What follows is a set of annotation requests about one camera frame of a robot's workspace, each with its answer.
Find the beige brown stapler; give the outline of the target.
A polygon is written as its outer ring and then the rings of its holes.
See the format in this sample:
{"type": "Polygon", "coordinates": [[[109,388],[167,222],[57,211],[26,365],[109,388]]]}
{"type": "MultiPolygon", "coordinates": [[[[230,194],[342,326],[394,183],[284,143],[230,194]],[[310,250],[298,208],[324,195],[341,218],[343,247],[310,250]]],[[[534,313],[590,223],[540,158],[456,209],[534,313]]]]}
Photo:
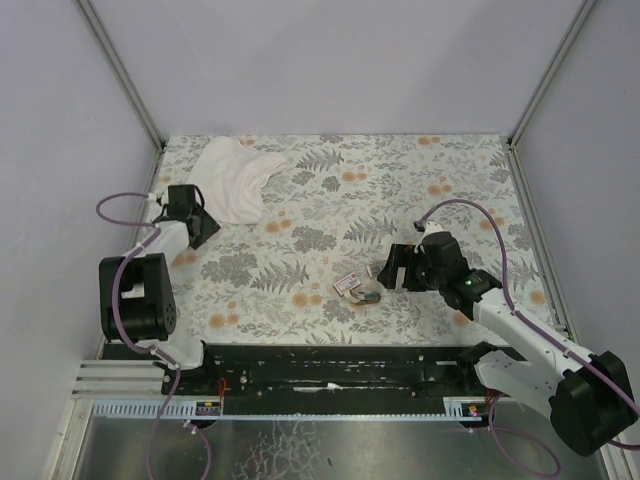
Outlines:
{"type": "Polygon", "coordinates": [[[365,292],[349,290],[344,296],[356,306],[372,305],[381,301],[381,294],[376,291],[365,292]]]}

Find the red staple box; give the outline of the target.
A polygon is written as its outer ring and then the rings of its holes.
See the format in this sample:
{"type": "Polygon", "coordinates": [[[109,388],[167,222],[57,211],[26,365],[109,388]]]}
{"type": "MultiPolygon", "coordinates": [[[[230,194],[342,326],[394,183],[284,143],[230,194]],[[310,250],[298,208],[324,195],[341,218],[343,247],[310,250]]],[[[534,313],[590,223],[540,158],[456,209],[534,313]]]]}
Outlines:
{"type": "Polygon", "coordinates": [[[344,296],[350,290],[359,287],[362,284],[356,273],[349,273],[336,281],[333,288],[339,296],[344,296]]]}

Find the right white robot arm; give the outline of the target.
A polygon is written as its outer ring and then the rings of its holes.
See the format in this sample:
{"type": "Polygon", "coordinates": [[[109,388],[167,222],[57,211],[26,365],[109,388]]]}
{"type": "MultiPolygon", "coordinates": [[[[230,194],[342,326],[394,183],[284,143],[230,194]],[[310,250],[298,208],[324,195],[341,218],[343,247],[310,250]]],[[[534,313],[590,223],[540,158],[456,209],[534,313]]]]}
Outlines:
{"type": "Polygon", "coordinates": [[[595,355],[544,323],[525,321],[508,304],[502,283],[470,267],[450,233],[430,233],[417,246],[392,245],[377,280],[387,289],[436,291],[506,341],[520,360],[481,342],[462,361],[483,386],[548,419],[575,453],[591,455],[638,420],[626,367],[616,355],[595,355]]]}

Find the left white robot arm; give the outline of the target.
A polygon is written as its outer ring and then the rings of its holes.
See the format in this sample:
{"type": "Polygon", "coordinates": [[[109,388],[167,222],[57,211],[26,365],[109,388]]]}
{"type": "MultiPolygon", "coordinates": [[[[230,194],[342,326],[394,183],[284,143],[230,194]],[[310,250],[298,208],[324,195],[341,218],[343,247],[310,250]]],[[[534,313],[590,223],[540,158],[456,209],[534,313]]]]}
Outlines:
{"type": "Polygon", "coordinates": [[[100,324],[105,339],[120,342],[136,354],[153,355],[172,370],[199,368],[205,347],[178,331],[169,267],[185,250],[197,250],[220,230],[205,209],[201,189],[181,184],[169,186],[163,195],[116,193],[98,202],[96,214],[143,235],[126,253],[99,263],[100,324]],[[154,204],[160,213],[149,221],[126,221],[103,212],[107,202],[125,197],[154,204]]]}

